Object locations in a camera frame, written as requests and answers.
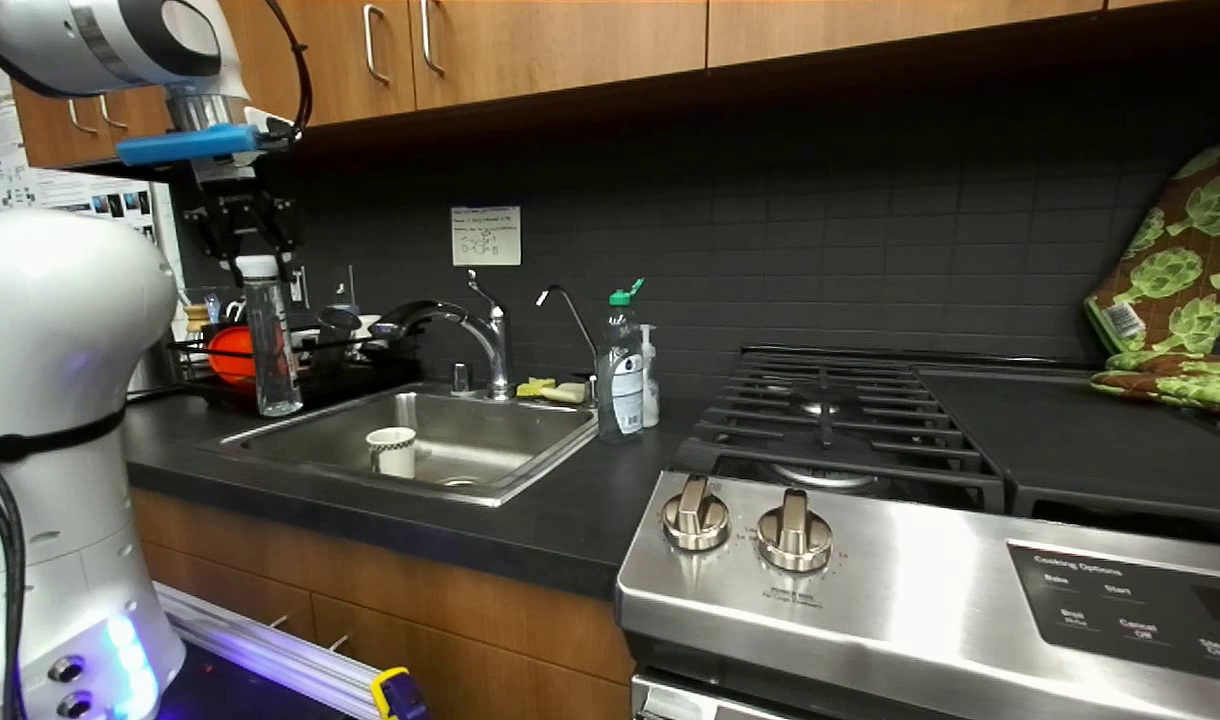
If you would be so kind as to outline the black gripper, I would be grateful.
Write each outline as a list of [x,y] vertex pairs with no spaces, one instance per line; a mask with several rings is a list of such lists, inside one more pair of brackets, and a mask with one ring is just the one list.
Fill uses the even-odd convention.
[[206,251],[219,282],[230,287],[239,284],[228,250],[269,245],[280,263],[288,306],[302,306],[288,198],[274,198],[254,175],[206,180],[195,189],[191,223],[198,228],[198,250]]

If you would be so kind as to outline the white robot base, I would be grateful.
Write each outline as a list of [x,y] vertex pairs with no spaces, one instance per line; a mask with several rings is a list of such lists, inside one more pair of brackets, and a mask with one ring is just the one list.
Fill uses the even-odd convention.
[[157,720],[183,663],[121,444],[170,306],[140,232],[0,210],[0,720]]

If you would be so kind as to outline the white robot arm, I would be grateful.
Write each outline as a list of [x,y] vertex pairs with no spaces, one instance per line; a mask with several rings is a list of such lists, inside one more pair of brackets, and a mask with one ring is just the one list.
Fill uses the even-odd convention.
[[295,236],[288,199],[254,180],[254,162],[288,151],[312,116],[302,46],[280,0],[274,17],[301,86],[293,122],[250,108],[234,34],[219,0],[0,0],[0,67],[56,102],[157,90],[168,131],[128,135],[116,162],[128,169],[170,169],[187,180],[181,219],[206,245],[217,263],[244,282],[250,245],[288,278]]

